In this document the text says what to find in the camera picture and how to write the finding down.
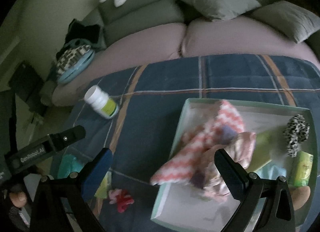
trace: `green package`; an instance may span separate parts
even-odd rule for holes
[[[295,161],[295,170],[292,171],[290,178],[291,185],[301,187],[307,186],[309,183],[310,173],[312,169],[313,155],[305,151],[298,152]]]

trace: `patterned fabric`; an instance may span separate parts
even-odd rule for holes
[[[73,154],[86,163],[101,148],[111,148],[114,152],[112,186],[130,191],[135,203],[124,214],[119,214],[104,200],[99,222],[110,232],[171,231],[150,220],[159,188],[151,186],[149,181],[168,161],[187,98],[309,108],[316,135],[320,137],[320,72],[308,61],[287,56],[229,54],[181,58],[109,74],[93,80],[87,89],[93,85],[98,85],[120,104],[119,113],[112,120],[106,120],[84,101],[79,101],[64,128],[82,125],[86,137],[55,155],[51,174],[56,177],[64,153]],[[320,146],[320,139],[314,146]],[[320,180],[301,232],[308,230],[320,212],[319,195]],[[302,224],[304,218],[296,216],[297,224]]]
[[[237,137],[231,141],[231,144],[224,149],[234,162],[239,163],[246,169],[251,162],[255,141],[255,133],[239,133]],[[225,201],[225,196],[228,195],[230,191],[214,164],[214,154],[220,148],[220,145],[213,146],[203,154],[199,170],[201,173],[204,173],[204,191],[202,191],[202,195],[217,201]]]
[[[66,50],[57,62],[58,76],[61,76],[69,68],[72,68],[85,53],[90,51],[90,49],[90,45],[83,45]]]
[[[237,133],[244,131],[239,112],[228,101],[215,103],[212,110],[217,111],[217,117],[183,135],[184,148],[151,177],[152,185],[166,182],[188,183],[196,172],[203,153],[220,143],[224,125]]]
[[[287,123],[283,131],[284,137],[288,143],[287,154],[296,157],[301,150],[300,144],[308,139],[310,125],[306,123],[301,114],[297,114]]]

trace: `clothing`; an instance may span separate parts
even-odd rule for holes
[[[219,144],[224,125],[228,125],[236,133],[244,132],[239,112],[227,100],[218,101],[210,110],[216,111],[217,116],[182,136],[182,149],[151,177],[152,185],[166,182],[188,183],[197,170],[202,154]]]
[[[100,51],[102,48],[99,42],[100,31],[100,26],[97,24],[84,26],[80,21],[73,19],[69,24],[65,43],[56,54],[56,59],[58,60],[66,50],[83,45],[90,45],[95,51]]]

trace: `brand logo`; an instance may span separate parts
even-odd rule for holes
[[[30,159],[38,156],[38,155],[44,154],[44,153],[45,153],[45,150],[44,150],[43,147],[41,147],[41,148],[37,149],[36,151],[27,154],[25,157],[20,158],[20,161],[21,161],[22,163],[24,163],[24,162],[26,162],[26,161],[28,161],[28,160],[30,160]]]

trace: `pill bottle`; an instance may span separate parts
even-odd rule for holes
[[[110,96],[97,85],[92,86],[84,95],[84,101],[91,105],[93,110],[107,119],[114,117],[119,106]]]

